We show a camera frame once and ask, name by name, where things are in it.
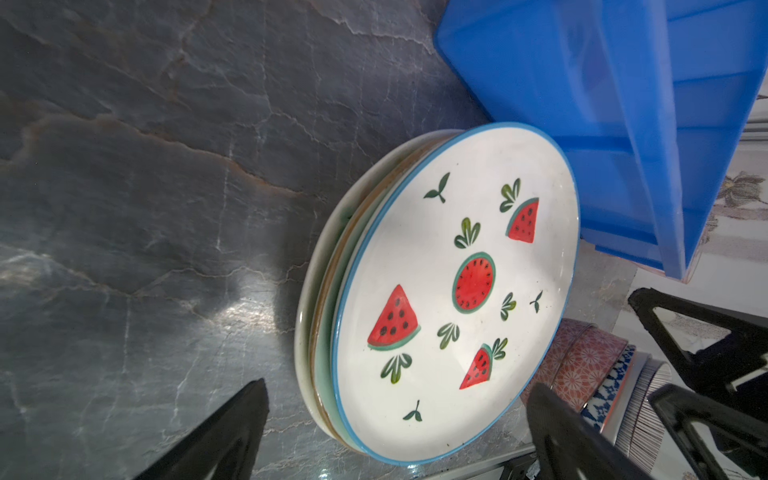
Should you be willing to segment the white watermelon plate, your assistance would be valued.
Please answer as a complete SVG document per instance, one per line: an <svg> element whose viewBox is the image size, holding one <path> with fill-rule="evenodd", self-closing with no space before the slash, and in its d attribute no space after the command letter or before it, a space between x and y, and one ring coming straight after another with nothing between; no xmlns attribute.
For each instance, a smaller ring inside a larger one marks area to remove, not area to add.
<svg viewBox="0 0 768 480"><path fill-rule="evenodd" d="M335 401L367 455L447 457L521 396L565 311L579 214L564 152L521 123L461 133L395 183L347 265L332 332Z"/></svg>

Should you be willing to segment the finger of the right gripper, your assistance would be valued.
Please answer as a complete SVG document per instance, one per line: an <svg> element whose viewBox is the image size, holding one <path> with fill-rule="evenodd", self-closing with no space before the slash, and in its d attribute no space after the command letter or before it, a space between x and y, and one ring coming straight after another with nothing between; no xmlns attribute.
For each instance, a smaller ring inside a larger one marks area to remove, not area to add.
<svg viewBox="0 0 768 480"><path fill-rule="evenodd" d="M767 418L767 319L640 288L629 306L694 392Z"/></svg>
<svg viewBox="0 0 768 480"><path fill-rule="evenodd" d="M698 478L767 477L765 422L672 384L649 402Z"/></svg>

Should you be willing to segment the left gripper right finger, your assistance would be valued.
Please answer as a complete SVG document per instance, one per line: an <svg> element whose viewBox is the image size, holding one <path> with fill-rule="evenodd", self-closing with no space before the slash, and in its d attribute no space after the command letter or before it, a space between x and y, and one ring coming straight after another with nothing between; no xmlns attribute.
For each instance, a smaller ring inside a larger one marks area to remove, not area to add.
<svg viewBox="0 0 768 480"><path fill-rule="evenodd" d="M533 386L526 410L540 479L650 477L545 385Z"/></svg>

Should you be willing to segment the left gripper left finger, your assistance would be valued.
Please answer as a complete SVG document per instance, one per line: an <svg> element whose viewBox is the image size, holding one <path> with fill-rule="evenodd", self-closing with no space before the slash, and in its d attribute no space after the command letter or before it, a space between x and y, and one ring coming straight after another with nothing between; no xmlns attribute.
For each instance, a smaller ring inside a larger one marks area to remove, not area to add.
<svg viewBox="0 0 768 480"><path fill-rule="evenodd" d="M137 477L249 479L268 414L265 381L251 381Z"/></svg>

